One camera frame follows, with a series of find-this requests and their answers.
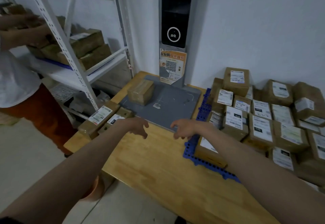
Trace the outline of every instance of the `qr code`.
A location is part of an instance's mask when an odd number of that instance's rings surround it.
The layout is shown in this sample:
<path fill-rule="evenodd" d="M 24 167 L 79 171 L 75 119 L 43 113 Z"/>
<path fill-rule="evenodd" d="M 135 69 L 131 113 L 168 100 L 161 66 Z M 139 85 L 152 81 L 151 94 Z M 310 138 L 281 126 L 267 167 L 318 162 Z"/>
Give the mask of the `qr code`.
<path fill-rule="evenodd" d="M 166 61 L 166 69 L 172 72 L 176 72 L 176 62 Z"/>

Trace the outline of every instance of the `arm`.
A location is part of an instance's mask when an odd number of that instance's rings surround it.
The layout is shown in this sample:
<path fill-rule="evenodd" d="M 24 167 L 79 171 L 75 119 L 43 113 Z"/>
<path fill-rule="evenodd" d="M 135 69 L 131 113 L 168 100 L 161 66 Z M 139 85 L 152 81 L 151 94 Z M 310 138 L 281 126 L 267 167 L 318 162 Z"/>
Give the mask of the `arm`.
<path fill-rule="evenodd" d="M 89 189 L 127 132 L 147 137 L 142 118 L 118 119 L 106 132 L 60 163 L 1 214 L 24 224 L 61 223 Z"/>
<path fill-rule="evenodd" d="M 31 29 L 0 31 L 0 48 L 1 50 L 10 50 L 18 46 L 36 43 L 48 34 L 51 34 L 51 30 L 46 24 Z"/>
<path fill-rule="evenodd" d="M 28 21 L 33 21 L 38 18 L 38 15 L 34 14 L 16 14 L 16 15 L 4 15 L 0 17 L 0 31 L 6 30 L 10 27 L 24 24 Z"/>
<path fill-rule="evenodd" d="M 324 223 L 325 197 L 212 123 L 177 120 L 174 138 L 199 134 L 224 157 L 246 189 L 280 223 Z"/>

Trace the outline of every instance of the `white shelving unit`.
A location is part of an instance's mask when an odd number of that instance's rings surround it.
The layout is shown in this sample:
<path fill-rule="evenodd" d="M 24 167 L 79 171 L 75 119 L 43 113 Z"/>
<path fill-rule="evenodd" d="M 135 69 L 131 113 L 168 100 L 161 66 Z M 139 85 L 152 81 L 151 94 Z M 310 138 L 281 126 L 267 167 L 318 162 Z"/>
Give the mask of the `white shelving unit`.
<path fill-rule="evenodd" d="M 123 0 L 114 0 L 118 11 L 119 20 L 121 24 L 121 31 L 124 39 L 124 47 L 117 52 L 113 53 L 102 62 L 96 64 L 91 69 L 83 71 L 79 60 L 69 44 L 69 39 L 66 35 L 70 35 L 73 10 L 75 0 L 68 0 L 66 12 L 66 24 L 64 31 L 59 25 L 59 22 L 48 2 L 48 0 L 34 0 L 37 4 L 42 17 L 45 19 L 47 25 L 50 27 L 53 35 L 55 36 L 62 52 L 65 54 L 72 70 L 62 68 L 60 66 L 36 59 L 25 46 L 14 49 L 13 54 L 26 65 L 29 69 L 40 73 L 44 76 L 70 86 L 71 88 L 84 91 L 88 99 L 90 99 L 95 110 L 98 109 L 97 98 L 91 88 L 91 84 L 106 74 L 109 70 L 114 68 L 122 61 L 127 61 L 130 69 L 131 77 L 133 77 L 133 45 L 130 34 L 129 22 L 127 20 L 127 12 L 123 5 Z"/>

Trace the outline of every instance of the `small sticker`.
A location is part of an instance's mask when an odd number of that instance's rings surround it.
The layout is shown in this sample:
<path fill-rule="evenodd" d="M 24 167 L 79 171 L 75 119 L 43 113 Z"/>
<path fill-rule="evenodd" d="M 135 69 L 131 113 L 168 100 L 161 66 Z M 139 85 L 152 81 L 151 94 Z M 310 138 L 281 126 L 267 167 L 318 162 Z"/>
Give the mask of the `small sticker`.
<path fill-rule="evenodd" d="M 160 109 L 160 104 L 159 104 L 159 103 L 155 103 L 155 104 L 153 105 L 153 107 L 156 108 L 156 109 Z"/>
<path fill-rule="evenodd" d="M 205 139 L 205 137 L 202 137 L 200 145 L 204 148 L 207 148 L 208 150 L 218 153 L 217 150 L 215 148 L 213 148 L 213 146 L 209 143 L 209 141 Z"/>
<path fill-rule="evenodd" d="M 234 93 L 232 91 L 225 91 L 220 89 L 217 102 L 231 106 L 233 95 Z"/>
<path fill-rule="evenodd" d="M 94 123 L 95 125 L 98 125 L 101 123 L 113 110 L 106 106 L 102 106 L 99 110 L 97 110 L 95 113 L 93 113 L 92 116 L 88 118 L 88 121 Z"/>
<path fill-rule="evenodd" d="M 108 124 L 111 124 L 113 125 L 115 123 L 116 120 L 118 119 L 125 119 L 124 117 L 120 116 L 120 115 L 117 115 L 117 114 L 114 114 L 108 121 L 107 123 Z"/>
<path fill-rule="evenodd" d="M 222 114 L 212 113 L 210 122 L 217 128 L 220 129 L 222 126 Z"/>
<path fill-rule="evenodd" d="M 251 110 L 251 106 L 249 104 L 239 100 L 236 100 L 235 108 L 246 111 L 247 113 L 249 113 L 249 111 Z"/>
<path fill-rule="evenodd" d="M 230 106 L 227 106 L 227 113 L 225 116 L 225 123 L 234 128 L 243 129 L 242 111 Z"/>
<path fill-rule="evenodd" d="M 88 37 L 89 35 L 91 35 L 90 33 L 79 33 L 79 34 L 76 34 L 76 35 L 72 35 L 70 37 L 70 39 L 73 39 L 73 40 L 79 40 L 79 39 L 82 39 L 82 38 L 85 38 L 85 37 Z"/>
<path fill-rule="evenodd" d="M 312 124 L 309 124 L 309 123 L 301 121 L 301 120 L 299 120 L 298 123 L 299 123 L 300 127 L 307 128 L 307 129 L 313 130 L 315 132 L 320 132 L 319 127 L 317 127 L 317 126 L 314 126 Z"/>
<path fill-rule="evenodd" d="M 294 170 L 289 151 L 275 147 L 273 149 L 273 161 L 275 164 L 278 164 L 285 169 L 290 169 L 292 171 Z"/>
<path fill-rule="evenodd" d="M 315 116 L 309 116 L 307 119 L 304 119 L 304 121 L 307 121 L 309 123 L 315 124 L 315 125 L 320 125 L 325 122 L 324 119 L 315 117 Z"/>
<path fill-rule="evenodd" d="M 230 71 L 230 82 L 243 84 L 245 83 L 243 71 Z"/>
<path fill-rule="evenodd" d="M 253 115 L 254 136 L 273 142 L 270 121 Z"/>
<path fill-rule="evenodd" d="M 310 99 L 305 98 L 305 97 L 295 101 L 295 108 L 296 108 L 297 112 L 300 112 L 304 109 L 314 110 L 314 106 L 315 106 L 314 101 L 311 101 Z"/>
<path fill-rule="evenodd" d="M 272 104 L 272 110 L 274 120 L 287 124 L 289 126 L 295 125 L 294 121 L 292 120 L 291 111 L 289 107 Z"/>
<path fill-rule="evenodd" d="M 276 97 L 282 97 L 282 98 L 287 98 L 289 97 L 289 92 L 287 90 L 287 86 L 284 84 L 281 84 L 279 82 L 274 82 L 273 81 L 273 94 Z"/>
<path fill-rule="evenodd" d="M 253 100 L 253 86 L 249 87 L 246 98 Z"/>
<path fill-rule="evenodd" d="M 254 115 L 272 120 L 272 115 L 270 112 L 270 106 L 268 103 L 253 100 L 254 104 Z"/>
<path fill-rule="evenodd" d="M 313 137 L 317 147 L 318 157 L 325 160 L 325 137 L 316 133 L 313 133 Z"/>
<path fill-rule="evenodd" d="M 316 191 L 319 192 L 319 188 L 318 188 L 317 185 L 314 185 L 314 184 L 312 184 L 312 183 L 310 183 L 308 181 L 304 181 L 304 180 L 302 180 L 302 181 L 305 182 L 307 185 L 311 186 L 312 188 L 314 188 Z"/>
<path fill-rule="evenodd" d="M 302 144 L 301 130 L 293 126 L 281 124 L 281 138 L 295 144 Z"/>

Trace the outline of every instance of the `wooden table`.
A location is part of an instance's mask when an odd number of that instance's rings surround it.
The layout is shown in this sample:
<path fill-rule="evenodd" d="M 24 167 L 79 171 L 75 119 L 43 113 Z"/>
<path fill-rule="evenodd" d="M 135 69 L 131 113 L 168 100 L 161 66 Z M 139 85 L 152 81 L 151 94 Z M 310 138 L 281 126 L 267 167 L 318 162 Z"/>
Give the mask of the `wooden table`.
<path fill-rule="evenodd" d="M 119 103 L 127 89 L 147 74 L 138 73 L 112 101 Z M 196 118 L 205 93 L 205 89 L 198 89 L 202 94 L 192 119 Z M 220 174 L 183 158 L 184 140 L 174 140 L 172 132 L 153 124 L 146 131 L 146 140 L 126 134 L 103 171 L 150 195 L 193 224 L 278 223 L 242 184 L 224 180 Z M 77 132 L 64 147 L 76 152 L 87 143 L 89 140 Z"/>

